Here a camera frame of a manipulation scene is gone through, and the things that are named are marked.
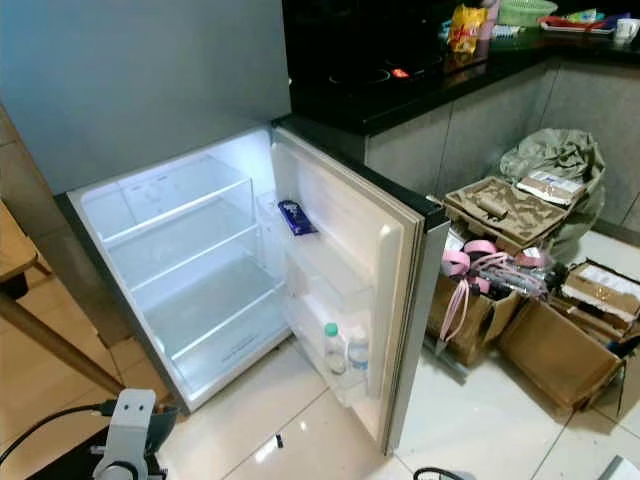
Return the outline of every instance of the kitchen counter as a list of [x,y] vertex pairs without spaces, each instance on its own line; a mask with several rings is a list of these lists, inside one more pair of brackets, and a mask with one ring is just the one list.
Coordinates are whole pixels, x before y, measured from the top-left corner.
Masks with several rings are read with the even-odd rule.
[[357,93],[294,82],[292,107],[294,113],[327,125],[376,135],[551,57],[640,66],[640,46],[618,46],[610,37],[525,31],[479,45],[473,57],[448,54],[441,72],[430,77],[392,79]]

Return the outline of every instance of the plastic bag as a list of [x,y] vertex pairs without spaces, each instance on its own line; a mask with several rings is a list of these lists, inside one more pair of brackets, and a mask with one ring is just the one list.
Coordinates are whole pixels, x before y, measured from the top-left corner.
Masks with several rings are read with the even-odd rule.
[[473,53],[478,43],[480,27],[487,19],[486,8],[458,5],[453,12],[449,30],[449,46],[456,53]]

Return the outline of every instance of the plastic bottle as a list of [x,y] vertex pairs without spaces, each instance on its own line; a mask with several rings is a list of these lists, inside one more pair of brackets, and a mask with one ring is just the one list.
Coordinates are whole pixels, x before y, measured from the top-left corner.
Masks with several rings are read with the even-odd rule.
[[344,353],[345,345],[338,335],[338,326],[327,323],[324,326],[324,361],[335,375],[342,375],[347,369]]
[[347,347],[347,357],[353,370],[366,373],[369,368],[369,338],[364,331],[358,329],[352,335]]

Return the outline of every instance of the table leg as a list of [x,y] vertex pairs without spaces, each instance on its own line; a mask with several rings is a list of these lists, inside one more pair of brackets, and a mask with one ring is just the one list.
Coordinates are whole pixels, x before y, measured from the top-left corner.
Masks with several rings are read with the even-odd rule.
[[0,292],[0,315],[74,370],[118,395],[124,385],[6,293]]

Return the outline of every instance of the refrigerator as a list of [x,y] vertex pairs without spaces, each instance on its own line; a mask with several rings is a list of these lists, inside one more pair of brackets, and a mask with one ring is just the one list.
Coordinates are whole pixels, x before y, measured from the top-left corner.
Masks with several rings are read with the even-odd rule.
[[[280,1],[9,0],[2,28],[19,46],[0,58],[3,102],[70,225],[36,244],[71,279],[82,244],[182,408],[293,333],[392,451],[448,224],[272,122],[290,112]],[[317,232],[292,235],[283,200]],[[326,367],[329,322],[347,344],[364,332],[364,374]]]

